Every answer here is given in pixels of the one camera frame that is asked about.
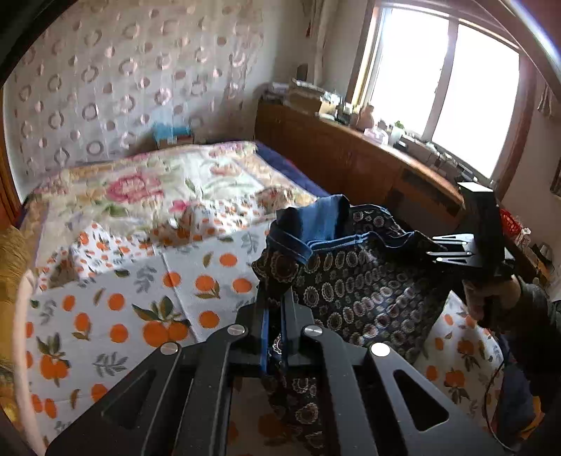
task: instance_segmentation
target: wooden cabinet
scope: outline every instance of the wooden cabinet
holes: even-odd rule
[[[462,217],[462,197],[442,176],[405,153],[375,144],[335,122],[260,103],[255,138],[326,191],[342,193],[352,204],[373,203],[392,210],[408,198],[450,230]]]

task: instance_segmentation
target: bed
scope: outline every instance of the bed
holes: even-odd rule
[[[165,149],[46,177],[21,225],[33,264],[13,324],[16,399],[31,447],[43,454],[161,343],[199,343],[233,323],[255,298],[250,264],[276,210],[326,195],[275,151],[249,142]],[[486,429],[482,407],[493,415],[502,375],[484,392],[501,361],[498,344],[450,293],[414,365]],[[306,454],[255,379],[236,389],[228,436],[228,454]]]

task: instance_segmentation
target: red object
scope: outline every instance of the red object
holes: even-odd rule
[[[522,230],[522,226],[514,219],[512,214],[505,209],[500,210],[500,220],[503,224],[503,232],[510,238],[518,236]]]

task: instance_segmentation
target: black cable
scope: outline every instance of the black cable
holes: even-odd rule
[[[505,449],[506,451],[508,451],[512,454],[515,454],[516,453],[515,450],[513,450],[510,446],[502,443],[501,440],[496,436],[495,431],[493,431],[493,428],[491,427],[491,424],[489,423],[489,415],[487,414],[487,395],[489,394],[489,390],[491,389],[491,385],[494,383],[497,374],[500,372],[500,370],[504,366],[504,361],[510,356],[510,354],[511,353],[508,352],[507,355],[503,358],[499,367],[495,370],[495,372],[491,376],[491,380],[489,380],[489,383],[487,384],[487,388],[485,389],[485,395],[483,396],[483,417],[485,418],[485,422],[487,423],[487,429],[489,430],[491,435],[494,437],[494,439],[500,444],[500,446],[502,446],[503,449]]]

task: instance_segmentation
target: window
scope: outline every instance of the window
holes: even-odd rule
[[[384,8],[364,100],[488,183],[511,124],[519,54],[448,15]]]

